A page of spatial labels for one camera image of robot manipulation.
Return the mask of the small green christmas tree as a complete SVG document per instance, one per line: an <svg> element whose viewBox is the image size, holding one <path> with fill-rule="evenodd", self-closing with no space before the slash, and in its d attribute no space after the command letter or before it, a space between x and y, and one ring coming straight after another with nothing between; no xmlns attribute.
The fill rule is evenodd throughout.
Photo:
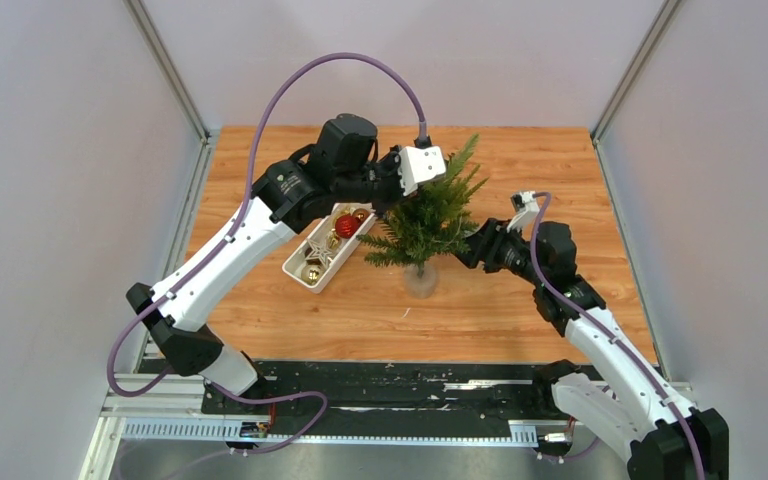
<svg viewBox="0 0 768 480"><path fill-rule="evenodd" d="M466 237L479 228L470 211L473 195L488 181L475 178L481 165L472 157L479 139L479 133L472 134L448 155L442 180L383 214L379 233L359 237L369 248L365 262L377 268L401 267L405 291L414 298L428 298L437 288L439 275L432 260L464 253Z"/></svg>

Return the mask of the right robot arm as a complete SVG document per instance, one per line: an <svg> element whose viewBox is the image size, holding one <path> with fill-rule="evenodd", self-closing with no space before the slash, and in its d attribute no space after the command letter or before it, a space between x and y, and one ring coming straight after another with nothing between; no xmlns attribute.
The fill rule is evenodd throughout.
<svg viewBox="0 0 768 480"><path fill-rule="evenodd" d="M466 235L458 260L486 273L501 270L531 283L540 316L605 381L600 387L568 360L544 366L531 403L544 417L583 423L625 464L632 479L726 479L729 427L714 408L679 393L639 352L603 297L577 272L568 225L545 222L527 240L494 218Z"/></svg>

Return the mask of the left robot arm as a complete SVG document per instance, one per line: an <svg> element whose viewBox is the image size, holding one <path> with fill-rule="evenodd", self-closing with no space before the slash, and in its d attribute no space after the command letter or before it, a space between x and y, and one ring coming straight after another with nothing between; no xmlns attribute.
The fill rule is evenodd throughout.
<svg viewBox="0 0 768 480"><path fill-rule="evenodd" d="M381 153L377 127L339 114L313 143L252 177L231 218L181 267L153 285L135 283L126 300L159 344L171 371L217 385L239 412L257 412L266 399L253 360L227 345L208 325L219 302L266 256L333 213L339 202L368 203L379 211L416 189L408 177L412 155L426 157L428 142L396 144Z"/></svg>

